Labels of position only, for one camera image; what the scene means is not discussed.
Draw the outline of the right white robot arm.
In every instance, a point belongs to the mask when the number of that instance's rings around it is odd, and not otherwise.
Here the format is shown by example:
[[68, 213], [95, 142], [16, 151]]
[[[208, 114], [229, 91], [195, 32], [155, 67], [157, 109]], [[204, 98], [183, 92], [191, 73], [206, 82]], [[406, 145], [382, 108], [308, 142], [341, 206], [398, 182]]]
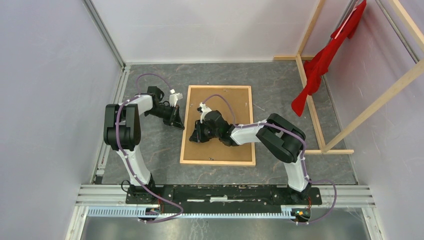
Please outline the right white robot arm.
[[202, 113], [195, 121], [190, 142], [206, 143], [218, 139], [227, 147], [261, 143], [284, 163], [288, 177], [289, 199], [302, 204], [309, 198], [310, 178], [305, 167], [306, 135], [277, 113], [251, 124], [230, 124], [222, 114], [213, 110]]

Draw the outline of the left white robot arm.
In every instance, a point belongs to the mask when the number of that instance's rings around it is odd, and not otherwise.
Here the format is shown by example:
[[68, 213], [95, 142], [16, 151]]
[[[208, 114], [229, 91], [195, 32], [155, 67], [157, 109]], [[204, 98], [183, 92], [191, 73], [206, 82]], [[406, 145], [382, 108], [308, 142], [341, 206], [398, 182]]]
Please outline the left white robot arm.
[[167, 126], [183, 130], [178, 100], [181, 93], [170, 90], [168, 100], [157, 86], [150, 86], [145, 93], [138, 93], [122, 103], [108, 104], [105, 107], [103, 140], [122, 159], [129, 175], [130, 197], [139, 197], [145, 204], [157, 198], [156, 185], [151, 172], [143, 159], [141, 143], [141, 117], [158, 117]]

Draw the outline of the wooden stand structure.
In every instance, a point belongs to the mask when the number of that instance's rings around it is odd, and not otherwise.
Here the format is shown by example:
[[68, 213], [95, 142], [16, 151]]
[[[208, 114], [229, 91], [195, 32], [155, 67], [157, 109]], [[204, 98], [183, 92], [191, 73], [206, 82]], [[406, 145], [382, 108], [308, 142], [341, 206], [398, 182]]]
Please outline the wooden stand structure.
[[[396, 13], [397, 18], [402, 22], [404, 28], [408, 30], [411, 37], [413, 37], [415, 44], [419, 46], [420, 50], [424, 50], [424, 34], [414, 22], [412, 17], [409, 15], [407, 10], [398, 0], [388, 0], [392, 11]], [[329, 143], [325, 143], [322, 127], [319, 121], [319, 117], [316, 111], [315, 103], [312, 96], [306, 97], [306, 105], [309, 110], [309, 114], [312, 121], [313, 130], [318, 144], [316, 150], [306, 150], [305, 153], [309, 155], [351, 155], [354, 153], [352, 149], [333, 149], [340, 141], [344, 140], [350, 133], [352, 133], [357, 127], [364, 123], [369, 117], [377, 112], [381, 107], [387, 104], [397, 94], [399, 94], [404, 88], [410, 85], [414, 80], [424, 74], [424, 60], [414, 51], [411, 44], [408, 42], [402, 30], [398, 27], [396, 21], [392, 18], [389, 11], [386, 9], [383, 0], [377, 0], [380, 11], [389, 22], [390, 26], [396, 33], [397, 37], [401, 41], [402, 45], [414, 61], [415, 65], [408, 70], [401, 78], [399, 78], [391, 87], [389, 87], [381, 96], [379, 96], [369, 107], [367, 107], [361, 114], [359, 114], [345, 129], [343, 129], [338, 135], [336, 135]], [[300, 76], [300, 80], [303, 87], [306, 87], [307, 77], [303, 65], [303, 60], [311, 60], [312, 55], [302, 55], [304, 48], [310, 38], [311, 33], [316, 25], [316, 22], [324, 8], [325, 1], [319, 0], [313, 8], [313, 14], [309, 18], [307, 28], [303, 32], [303, 36], [300, 39], [297, 51], [292, 55], [275, 55], [274, 61], [295, 61]]]

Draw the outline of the red cloth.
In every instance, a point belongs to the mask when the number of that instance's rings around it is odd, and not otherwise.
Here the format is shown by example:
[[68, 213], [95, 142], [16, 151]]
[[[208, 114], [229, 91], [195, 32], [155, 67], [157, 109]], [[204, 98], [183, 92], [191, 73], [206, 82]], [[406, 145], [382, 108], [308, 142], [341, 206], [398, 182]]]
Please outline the red cloth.
[[321, 76], [329, 71], [329, 66], [342, 43], [354, 36], [366, 6], [367, 1], [361, 0], [341, 26], [330, 35], [329, 43], [312, 60], [304, 62], [306, 86], [291, 103], [291, 108], [297, 116], [300, 117], [303, 114], [307, 97], [318, 91], [322, 81]]

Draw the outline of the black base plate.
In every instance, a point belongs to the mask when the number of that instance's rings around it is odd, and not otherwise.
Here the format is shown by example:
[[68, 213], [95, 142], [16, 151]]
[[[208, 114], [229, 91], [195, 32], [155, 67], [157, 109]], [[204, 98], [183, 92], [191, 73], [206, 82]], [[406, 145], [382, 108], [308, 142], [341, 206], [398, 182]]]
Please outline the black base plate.
[[160, 205], [163, 214], [271, 214], [282, 206], [300, 208], [323, 203], [319, 188], [299, 193], [284, 185], [156, 185], [150, 191], [130, 185], [126, 204]]

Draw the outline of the aluminium rail base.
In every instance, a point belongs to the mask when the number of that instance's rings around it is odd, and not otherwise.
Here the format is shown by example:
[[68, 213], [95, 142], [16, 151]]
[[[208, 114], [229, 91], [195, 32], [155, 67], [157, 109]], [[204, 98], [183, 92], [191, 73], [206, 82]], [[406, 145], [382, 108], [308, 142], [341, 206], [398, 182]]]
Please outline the aluminium rail base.
[[135, 217], [142, 220], [160, 220], [167, 218], [268, 218], [268, 219], [294, 219], [295, 216], [309, 212], [314, 208], [373, 208], [375, 201], [371, 190], [365, 185], [316, 185], [322, 199], [321, 205], [302, 207], [281, 206], [280, 213], [184, 213], [179, 205], [178, 213], [162, 213], [159, 204], [127, 204], [126, 193], [128, 187], [121, 185], [82, 185], [76, 204], [88, 208], [90, 217]]

